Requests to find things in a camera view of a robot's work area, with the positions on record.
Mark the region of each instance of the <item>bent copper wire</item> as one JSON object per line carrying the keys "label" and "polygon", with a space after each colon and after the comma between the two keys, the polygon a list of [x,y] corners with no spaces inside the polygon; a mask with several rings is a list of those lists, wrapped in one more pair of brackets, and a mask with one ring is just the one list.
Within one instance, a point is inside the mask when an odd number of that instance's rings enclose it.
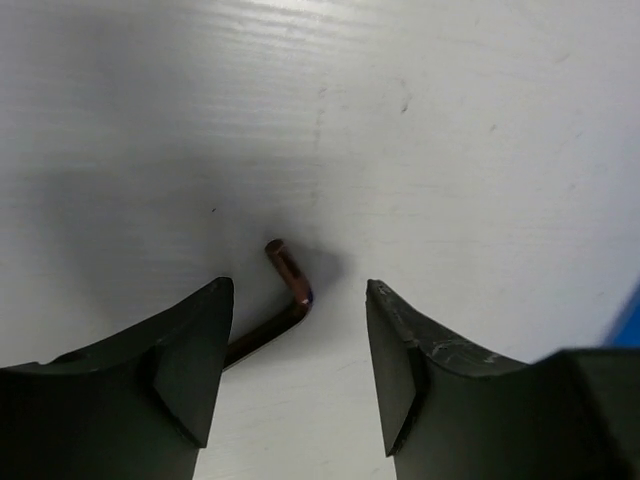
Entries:
{"label": "bent copper wire", "polygon": [[300,323],[313,305],[313,291],[309,280],[298,267],[284,242],[280,239],[272,240],[264,250],[293,293],[293,301],[275,317],[229,345],[224,359],[225,370]]}

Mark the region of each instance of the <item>wood grain texture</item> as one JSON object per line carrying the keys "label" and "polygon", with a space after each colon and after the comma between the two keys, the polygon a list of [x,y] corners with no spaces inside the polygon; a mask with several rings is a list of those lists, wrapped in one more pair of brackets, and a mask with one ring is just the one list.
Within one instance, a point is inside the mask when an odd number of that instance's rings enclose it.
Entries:
{"label": "wood grain texture", "polygon": [[0,0],[0,363],[221,274],[246,331],[283,237],[317,308],[225,374],[197,478],[392,478],[367,278],[522,360],[598,343],[635,287],[639,24],[631,0]]}

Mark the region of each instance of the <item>white surface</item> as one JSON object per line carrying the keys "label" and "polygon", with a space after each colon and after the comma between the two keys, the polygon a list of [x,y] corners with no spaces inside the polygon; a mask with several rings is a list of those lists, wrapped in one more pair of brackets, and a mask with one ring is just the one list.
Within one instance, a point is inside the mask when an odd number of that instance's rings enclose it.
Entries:
{"label": "white surface", "polygon": [[0,364],[220,274],[246,330],[273,236],[317,286],[224,375],[198,479],[393,478],[369,277],[523,360],[599,342],[634,287],[638,2],[0,5]]}

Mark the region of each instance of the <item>dark mark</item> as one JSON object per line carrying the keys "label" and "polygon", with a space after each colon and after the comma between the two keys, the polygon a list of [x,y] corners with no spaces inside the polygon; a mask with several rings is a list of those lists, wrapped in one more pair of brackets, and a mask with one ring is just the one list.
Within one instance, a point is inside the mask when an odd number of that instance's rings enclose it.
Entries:
{"label": "dark mark", "polygon": [[400,86],[404,91],[404,98],[402,99],[402,105],[400,107],[400,115],[403,115],[409,109],[409,103],[411,102],[413,95],[409,91],[409,88],[407,88],[406,80],[404,78],[400,78],[399,80],[400,80]]}
{"label": "dark mark", "polygon": [[567,60],[569,57],[571,56],[571,53],[565,53],[564,55],[562,55],[561,57],[557,58],[556,61],[554,62],[556,65],[558,63],[562,63],[565,60]]}

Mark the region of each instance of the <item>black plastic jaw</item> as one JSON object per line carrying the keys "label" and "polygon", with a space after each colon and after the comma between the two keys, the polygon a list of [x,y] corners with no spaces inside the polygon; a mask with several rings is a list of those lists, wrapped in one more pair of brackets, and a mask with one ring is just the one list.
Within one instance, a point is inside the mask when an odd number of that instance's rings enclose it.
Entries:
{"label": "black plastic jaw", "polygon": [[190,480],[233,316],[218,278],[50,364],[0,370],[0,478]]}
{"label": "black plastic jaw", "polygon": [[638,350],[566,350],[526,365],[373,280],[367,323],[398,480],[640,475]]}

